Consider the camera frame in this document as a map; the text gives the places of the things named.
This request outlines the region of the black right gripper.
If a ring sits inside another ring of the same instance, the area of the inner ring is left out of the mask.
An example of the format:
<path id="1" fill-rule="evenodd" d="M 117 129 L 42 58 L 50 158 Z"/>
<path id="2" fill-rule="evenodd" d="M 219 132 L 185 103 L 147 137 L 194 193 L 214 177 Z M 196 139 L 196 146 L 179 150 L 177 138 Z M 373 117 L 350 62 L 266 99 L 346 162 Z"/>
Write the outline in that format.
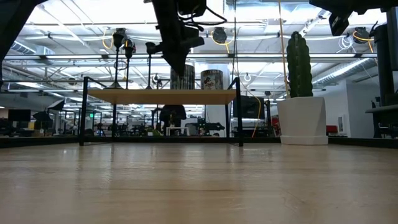
<path id="1" fill-rule="evenodd" d="M 345 31 L 353 12 L 362 15 L 370 9 L 385 11 L 397 6 L 397 0 L 309 0 L 309 3 L 331 12 L 332 35 L 341 35 Z"/>

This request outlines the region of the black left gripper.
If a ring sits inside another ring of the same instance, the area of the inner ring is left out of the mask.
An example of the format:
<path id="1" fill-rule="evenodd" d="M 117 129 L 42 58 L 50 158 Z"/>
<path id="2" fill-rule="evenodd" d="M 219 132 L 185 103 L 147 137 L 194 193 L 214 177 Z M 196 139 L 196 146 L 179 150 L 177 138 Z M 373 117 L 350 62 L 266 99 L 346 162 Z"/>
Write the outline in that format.
<path id="1" fill-rule="evenodd" d="M 185 71 L 187 53 L 205 44 L 198 28 L 185 25 L 180 18 L 195 13 L 198 4 L 193 1 L 152 0 L 152 5 L 158 23 L 157 29 L 162 36 L 161 47 L 164 59 L 178 75 L 182 75 Z M 188 49 L 181 37 L 188 37 Z"/>

